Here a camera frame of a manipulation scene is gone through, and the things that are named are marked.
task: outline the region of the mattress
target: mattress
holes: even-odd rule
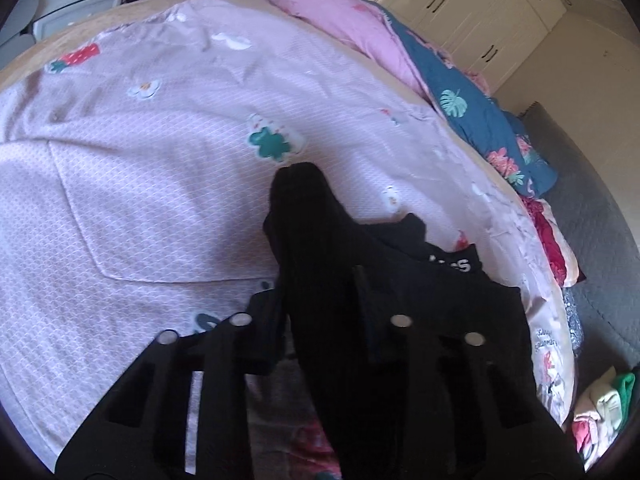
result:
[[[300,160],[359,221],[413,212],[444,250],[476,243],[521,288],[540,398],[568,413],[562,296],[520,199],[359,54],[263,0],[149,0],[2,78],[0,402],[48,467],[157,332],[201,330],[270,286],[268,187]]]

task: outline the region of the blue blanket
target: blue blanket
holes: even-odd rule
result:
[[[532,148],[522,122],[500,110],[460,70],[444,63],[417,34],[384,7],[392,30],[398,35],[420,76],[435,97],[452,129],[523,196],[539,197],[555,184],[558,174]]]

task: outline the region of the gray headboard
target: gray headboard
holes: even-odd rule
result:
[[[544,198],[587,277],[572,287],[584,330],[580,391],[611,365],[625,370],[640,361],[640,254],[609,189],[567,133],[539,103],[521,118],[559,174]]]

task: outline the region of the green cloth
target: green cloth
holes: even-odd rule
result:
[[[632,373],[628,373],[618,375],[611,383],[611,386],[613,386],[620,394],[620,407],[622,408],[622,424],[620,424],[620,429],[625,425],[629,416],[631,393],[634,390],[635,382],[636,376]]]

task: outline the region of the wardrobe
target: wardrobe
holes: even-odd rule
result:
[[[524,62],[566,8],[561,0],[374,0],[492,91]]]

